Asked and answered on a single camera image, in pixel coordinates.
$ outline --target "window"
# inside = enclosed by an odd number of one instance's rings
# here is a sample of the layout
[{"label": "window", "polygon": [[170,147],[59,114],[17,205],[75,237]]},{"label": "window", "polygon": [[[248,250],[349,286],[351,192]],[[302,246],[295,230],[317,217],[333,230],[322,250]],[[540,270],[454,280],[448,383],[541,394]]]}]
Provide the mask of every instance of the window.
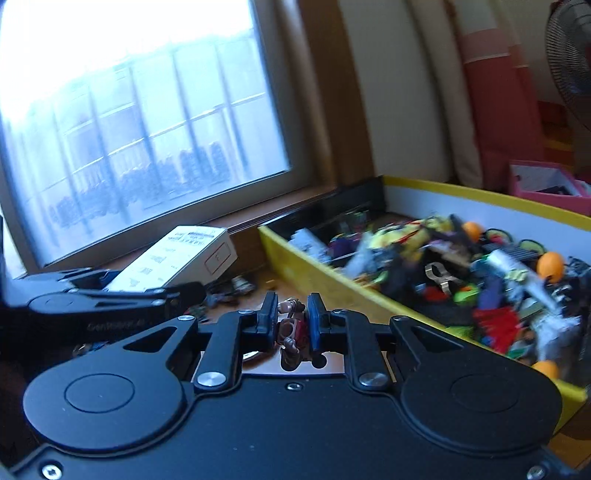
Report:
[{"label": "window", "polygon": [[8,227],[4,220],[2,220],[0,228],[2,228],[2,235],[0,236],[0,252],[4,255],[4,262],[8,276],[11,278],[20,277],[25,273],[25,267],[22,264],[21,257],[18,255],[17,249],[14,246],[14,241],[10,236],[10,232],[8,231]]},{"label": "window", "polygon": [[6,0],[0,202],[27,269],[304,186],[286,72],[265,0]]}]

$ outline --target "electric fan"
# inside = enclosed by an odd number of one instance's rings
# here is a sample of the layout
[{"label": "electric fan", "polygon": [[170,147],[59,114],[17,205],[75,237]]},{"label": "electric fan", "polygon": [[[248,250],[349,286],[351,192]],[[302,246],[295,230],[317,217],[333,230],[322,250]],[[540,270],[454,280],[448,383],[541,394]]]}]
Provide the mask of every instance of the electric fan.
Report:
[{"label": "electric fan", "polygon": [[591,4],[562,0],[546,28],[546,52],[564,104],[591,130]]}]

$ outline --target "red toy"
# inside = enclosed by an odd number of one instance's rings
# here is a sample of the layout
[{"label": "red toy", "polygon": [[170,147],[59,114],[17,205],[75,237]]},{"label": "red toy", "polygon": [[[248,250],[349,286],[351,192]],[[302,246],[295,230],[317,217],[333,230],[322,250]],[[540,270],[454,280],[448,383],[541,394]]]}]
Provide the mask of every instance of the red toy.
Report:
[{"label": "red toy", "polygon": [[505,354],[519,332],[519,319],[511,307],[495,310],[474,310],[474,319],[486,335],[492,339],[492,348]]}]

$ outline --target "curtain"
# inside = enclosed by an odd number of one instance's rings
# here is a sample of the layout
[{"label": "curtain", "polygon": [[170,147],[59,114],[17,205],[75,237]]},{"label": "curtain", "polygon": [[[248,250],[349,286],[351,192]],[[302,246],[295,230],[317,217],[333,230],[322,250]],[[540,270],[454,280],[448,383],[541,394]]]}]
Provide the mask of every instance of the curtain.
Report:
[{"label": "curtain", "polygon": [[439,88],[457,178],[462,185],[481,189],[482,168],[472,107],[446,3],[444,0],[410,0],[410,4]]},{"label": "curtain", "polygon": [[[411,4],[423,36],[433,37],[426,44],[440,83],[443,77],[449,83],[449,72],[442,73],[445,59],[456,55],[461,58],[463,68],[460,71],[473,124],[461,125],[448,120],[450,136],[465,139],[472,132],[476,134],[482,185],[488,190],[503,191],[507,187],[511,160],[544,159],[540,115],[515,29],[498,0],[411,0]],[[442,24],[447,22],[446,31],[456,34],[455,44],[449,39],[442,40],[449,34],[443,36],[428,31],[427,15],[437,16]],[[447,63],[444,67],[449,71],[452,65]],[[457,64],[455,75],[459,75]],[[446,110],[457,110],[453,100],[446,98],[449,94],[443,86],[440,91]],[[454,133],[455,128],[463,132]],[[463,180],[459,171],[458,176],[462,183],[472,186]]]}]

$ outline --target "screw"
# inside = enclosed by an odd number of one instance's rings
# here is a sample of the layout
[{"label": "screw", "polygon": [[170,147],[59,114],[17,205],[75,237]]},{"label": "screw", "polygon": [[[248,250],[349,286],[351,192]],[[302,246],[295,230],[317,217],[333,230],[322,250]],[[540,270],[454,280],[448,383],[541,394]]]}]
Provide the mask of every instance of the screw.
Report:
[{"label": "screw", "polygon": [[546,470],[541,465],[534,465],[527,470],[527,480],[541,480],[546,476]]},{"label": "screw", "polygon": [[302,390],[304,390],[304,385],[302,385],[301,383],[295,383],[295,382],[288,383],[285,387],[290,392],[301,392]]},{"label": "screw", "polygon": [[221,372],[205,372],[197,377],[197,383],[204,387],[217,387],[226,381],[226,376]]},{"label": "screw", "polygon": [[47,480],[60,480],[61,469],[57,465],[48,463],[46,466],[41,468],[41,473]]},{"label": "screw", "polygon": [[388,377],[379,372],[369,372],[359,376],[359,383],[364,387],[381,388],[388,383]]}]

